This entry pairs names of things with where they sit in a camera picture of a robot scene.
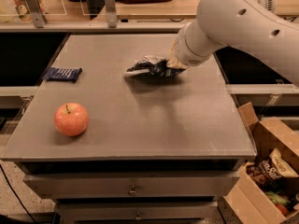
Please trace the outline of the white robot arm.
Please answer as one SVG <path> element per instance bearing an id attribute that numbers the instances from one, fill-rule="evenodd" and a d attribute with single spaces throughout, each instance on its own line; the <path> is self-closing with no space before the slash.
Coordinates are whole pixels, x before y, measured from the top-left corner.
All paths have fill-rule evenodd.
<path id="1" fill-rule="evenodd" d="M 299 27 L 273 13 L 274 0 L 200 0 L 196 19 L 178 32 L 175 65 L 198 66 L 224 47 L 242 50 L 299 85 Z"/>

